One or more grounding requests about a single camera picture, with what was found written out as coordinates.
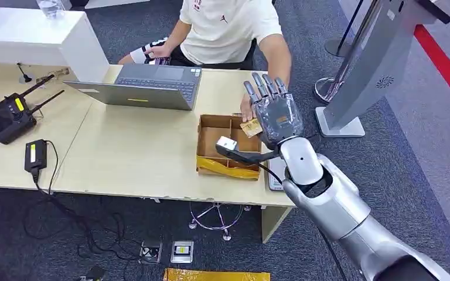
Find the man's arm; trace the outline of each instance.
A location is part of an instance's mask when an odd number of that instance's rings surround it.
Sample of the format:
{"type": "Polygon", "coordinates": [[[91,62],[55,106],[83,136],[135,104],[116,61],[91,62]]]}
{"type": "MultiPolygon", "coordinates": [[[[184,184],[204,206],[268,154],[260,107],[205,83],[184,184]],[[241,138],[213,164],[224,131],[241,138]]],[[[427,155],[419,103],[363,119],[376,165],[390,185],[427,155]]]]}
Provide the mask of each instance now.
{"type": "MultiPolygon", "coordinates": [[[[291,78],[291,52],[280,34],[271,34],[263,38],[260,42],[260,50],[268,62],[268,75],[272,78],[280,78],[285,86],[289,86],[291,78]]],[[[240,109],[243,122],[256,118],[256,114],[251,108],[249,95],[244,93],[240,109]]]]}
{"type": "Polygon", "coordinates": [[[180,45],[185,40],[190,32],[190,27],[191,25],[188,25],[179,19],[164,46],[173,51],[176,46],[180,45]]]}
{"type": "Polygon", "coordinates": [[[144,53],[152,53],[152,57],[169,57],[172,51],[185,40],[187,34],[190,32],[190,27],[191,25],[179,19],[173,28],[172,34],[170,34],[163,46],[149,48],[144,53]]]}
{"type": "Polygon", "coordinates": [[[291,52],[280,34],[272,34],[260,42],[260,50],[268,62],[268,75],[275,79],[282,79],[286,87],[289,86],[291,78],[291,52]]]}

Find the floor socket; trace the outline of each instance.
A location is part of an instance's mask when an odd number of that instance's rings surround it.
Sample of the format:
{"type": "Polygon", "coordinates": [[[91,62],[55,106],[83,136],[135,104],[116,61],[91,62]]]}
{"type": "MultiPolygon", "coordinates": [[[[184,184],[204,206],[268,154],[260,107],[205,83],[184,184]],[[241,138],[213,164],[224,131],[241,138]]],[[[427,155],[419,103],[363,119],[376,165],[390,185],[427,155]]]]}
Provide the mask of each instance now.
{"type": "Polygon", "coordinates": [[[159,263],[161,260],[161,251],[163,242],[143,241],[139,256],[139,263],[159,263]]]}
{"type": "Polygon", "coordinates": [[[191,263],[194,251],[193,241],[175,241],[172,247],[172,263],[191,263]]]}

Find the water bottle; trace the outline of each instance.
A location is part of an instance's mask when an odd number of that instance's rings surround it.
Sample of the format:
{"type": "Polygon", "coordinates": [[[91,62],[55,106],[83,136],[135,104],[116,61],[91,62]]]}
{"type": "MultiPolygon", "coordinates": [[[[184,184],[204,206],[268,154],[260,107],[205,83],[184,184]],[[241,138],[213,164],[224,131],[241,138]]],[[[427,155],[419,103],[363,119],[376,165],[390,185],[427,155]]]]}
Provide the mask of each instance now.
{"type": "Polygon", "coordinates": [[[61,0],[37,0],[37,4],[48,19],[59,19],[64,16],[64,6],[61,0]]]}

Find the white t-shirt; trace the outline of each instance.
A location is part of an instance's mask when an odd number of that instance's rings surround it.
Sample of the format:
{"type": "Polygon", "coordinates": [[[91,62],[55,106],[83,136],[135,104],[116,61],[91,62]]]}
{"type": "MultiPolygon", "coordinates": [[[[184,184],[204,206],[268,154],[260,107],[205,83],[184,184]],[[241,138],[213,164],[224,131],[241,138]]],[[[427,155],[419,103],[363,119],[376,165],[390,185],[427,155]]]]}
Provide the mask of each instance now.
{"type": "Polygon", "coordinates": [[[254,38],[282,34],[271,0],[183,0],[180,20],[192,25],[180,47],[196,64],[239,63],[254,38]]]}

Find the phone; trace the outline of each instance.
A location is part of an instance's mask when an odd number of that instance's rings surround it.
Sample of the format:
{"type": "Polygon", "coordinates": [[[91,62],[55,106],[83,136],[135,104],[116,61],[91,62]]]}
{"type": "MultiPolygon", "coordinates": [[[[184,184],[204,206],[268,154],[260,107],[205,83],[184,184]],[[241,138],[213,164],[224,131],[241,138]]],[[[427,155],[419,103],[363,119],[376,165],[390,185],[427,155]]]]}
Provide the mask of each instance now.
{"type": "Polygon", "coordinates": [[[157,57],[154,59],[146,59],[144,62],[145,64],[154,64],[154,65],[163,65],[163,66],[169,66],[170,65],[170,57],[157,57]]]}

